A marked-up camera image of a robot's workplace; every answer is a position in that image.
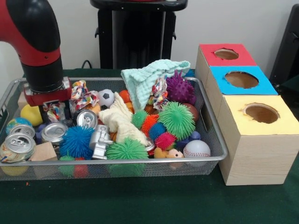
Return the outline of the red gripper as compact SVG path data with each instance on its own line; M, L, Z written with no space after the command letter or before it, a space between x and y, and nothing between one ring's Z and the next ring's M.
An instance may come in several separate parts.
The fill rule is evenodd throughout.
M23 86L23 92L27 103L30 106L38 106L43 123L48 124L49 118L47 112L43 109L43 104L48 102L63 102L64 115L66 120L71 119L71 110L69 100L71 99L71 82L69 78L64 78L62 86L55 91L50 92L35 92L29 88L29 84L25 83Z

